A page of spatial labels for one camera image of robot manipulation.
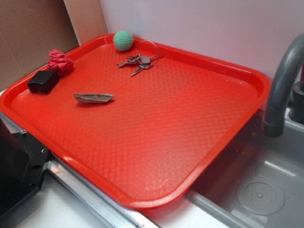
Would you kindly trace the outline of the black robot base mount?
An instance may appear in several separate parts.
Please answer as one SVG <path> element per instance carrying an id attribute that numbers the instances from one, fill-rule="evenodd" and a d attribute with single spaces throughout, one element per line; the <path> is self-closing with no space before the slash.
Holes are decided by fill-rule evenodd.
<path id="1" fill-rule="evenodd" d="M 11 133 L 0 122 L 0 218 L 4 218 L 42 186 L 49 149 L 29 133 Z"/>

